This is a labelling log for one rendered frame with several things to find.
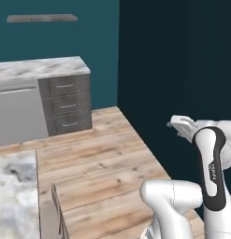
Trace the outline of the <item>grey floating wall shelf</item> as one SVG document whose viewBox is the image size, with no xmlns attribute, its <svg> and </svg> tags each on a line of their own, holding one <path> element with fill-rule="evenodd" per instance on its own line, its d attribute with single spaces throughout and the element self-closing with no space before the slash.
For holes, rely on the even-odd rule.
<svg viewBox="0 0 231 239">
<path fill-rule="evenodd" d="M 52 22 L 52 21 L 77 21 L 73 14 L 36 14 L 36 15 L 9 15 L 8 23 L 20 22 Z"/>
</svg>

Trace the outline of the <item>grey island cabinet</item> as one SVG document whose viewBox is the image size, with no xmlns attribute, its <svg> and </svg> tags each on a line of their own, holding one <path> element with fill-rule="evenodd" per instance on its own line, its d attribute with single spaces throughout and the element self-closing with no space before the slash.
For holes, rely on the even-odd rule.
<svg viewBox="0 0 231 239">
<path fill-rule="evenodd" d="M 40 207 L 41 239 L 61 239 L 60 216 L 56 200 L 49 200 Z"/>
</svg>

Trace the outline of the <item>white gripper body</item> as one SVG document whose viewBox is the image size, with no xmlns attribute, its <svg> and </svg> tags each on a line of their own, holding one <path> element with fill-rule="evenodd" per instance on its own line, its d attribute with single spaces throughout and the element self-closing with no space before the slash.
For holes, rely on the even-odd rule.
<svg viewBox="0 0 231 239">
<path fill-rule="evenodd" d="M 178 136 L 185 138 L 189 142 L 192 142 L 197 129 L 197 124 L 191 118 L 179 115 L 173 115 L 166 126 L 173 127 L 178 132 Z"/>
</svg>

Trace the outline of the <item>silver dishwasher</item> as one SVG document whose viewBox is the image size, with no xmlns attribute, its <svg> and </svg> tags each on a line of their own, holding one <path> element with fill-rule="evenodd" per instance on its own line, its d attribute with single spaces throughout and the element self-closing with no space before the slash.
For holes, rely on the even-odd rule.
<svg viewBox="0 0 231 239">
<path fill-rule="evenodd" d="M 0 146 L 48 136 L 37 87 L 0 90 Z"/>
</svg>

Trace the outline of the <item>grey drawer cabinet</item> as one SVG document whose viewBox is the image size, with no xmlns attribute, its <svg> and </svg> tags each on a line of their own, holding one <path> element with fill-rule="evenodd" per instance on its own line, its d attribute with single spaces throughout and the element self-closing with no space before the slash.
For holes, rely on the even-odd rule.
<svg viewBox="0 0 231 239">
<path fill-rule="evenodd" d="M 93 127 L 89 74 L 41 78 L 38 86 L 49 136 Z"/>
</svg>

